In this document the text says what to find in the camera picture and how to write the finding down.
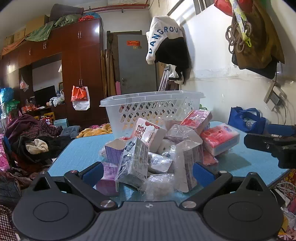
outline blue bag handle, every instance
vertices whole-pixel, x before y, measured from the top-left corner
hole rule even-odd
[[[244,113],[244,112],[256,112],[257,117],[260,119],[260,112],[256,108],[249,108],[249,109],[246,109],[246,110],[240,110],[239,112],[241,112],[241,113]]]

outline gray door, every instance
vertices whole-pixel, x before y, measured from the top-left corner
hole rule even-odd
[[[155,64],[147,63],[147,52],[145,35],[118,35],[121,94],[156,91]]]

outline purple box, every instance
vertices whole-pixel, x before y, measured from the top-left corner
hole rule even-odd
[[[110,163],[115,163],[118,165],[120,160],[120,155],[123,152],[125,146],[126,146],[126,141],[120,140],[120,139],[115,139],[114,141],[105,145],[108,161]]]
[[[102,162],[104,166],[104,176],[96,184],[96,190],[106,196],[118,196],[119,182],[115,181],[117,164]]]

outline red door sticker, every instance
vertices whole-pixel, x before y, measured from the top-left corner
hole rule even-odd
[[[128,46],[141,46],[140,41],[126,41]]]

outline blue tote bag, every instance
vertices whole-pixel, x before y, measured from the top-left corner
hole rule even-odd
[[[244,118],[256,121],[251,129],[246,126]],[[260,117],[260,112],[256,108],[244,110],[241,107],[232,107],[229,115],[228,124],[246,133],[262,134],[265,127],[266,119]]]

